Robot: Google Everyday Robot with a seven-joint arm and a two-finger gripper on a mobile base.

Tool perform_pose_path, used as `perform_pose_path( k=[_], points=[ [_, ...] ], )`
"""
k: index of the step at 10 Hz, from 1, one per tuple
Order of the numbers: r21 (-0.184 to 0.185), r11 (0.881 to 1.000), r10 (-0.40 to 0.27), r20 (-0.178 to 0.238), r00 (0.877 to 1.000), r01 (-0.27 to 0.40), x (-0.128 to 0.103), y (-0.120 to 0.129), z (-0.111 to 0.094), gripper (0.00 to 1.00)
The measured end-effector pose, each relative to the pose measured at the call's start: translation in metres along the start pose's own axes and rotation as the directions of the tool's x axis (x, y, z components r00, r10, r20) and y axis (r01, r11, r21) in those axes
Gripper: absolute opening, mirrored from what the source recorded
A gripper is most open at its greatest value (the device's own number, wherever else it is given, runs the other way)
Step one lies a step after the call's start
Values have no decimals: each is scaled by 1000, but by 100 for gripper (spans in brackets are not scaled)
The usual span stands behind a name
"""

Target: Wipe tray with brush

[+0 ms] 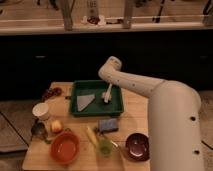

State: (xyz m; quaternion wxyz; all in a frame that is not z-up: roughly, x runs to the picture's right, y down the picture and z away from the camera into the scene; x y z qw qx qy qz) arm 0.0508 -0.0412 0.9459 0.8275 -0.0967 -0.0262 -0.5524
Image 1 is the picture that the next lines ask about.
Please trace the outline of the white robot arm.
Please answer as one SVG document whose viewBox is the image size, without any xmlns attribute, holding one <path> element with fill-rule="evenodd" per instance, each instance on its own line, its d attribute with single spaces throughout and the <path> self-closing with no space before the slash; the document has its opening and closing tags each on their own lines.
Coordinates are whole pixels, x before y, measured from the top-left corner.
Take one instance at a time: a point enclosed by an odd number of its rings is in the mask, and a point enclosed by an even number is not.
<svg viewBox="0 0 213 171">
<path fill-rule="evenodd" d="M 180 81 L 125 73 L 121 67 L 111 56 L 98 75 L 148 99 L 150 171 L 205 171 L 198 92 Z"/>
</svg>

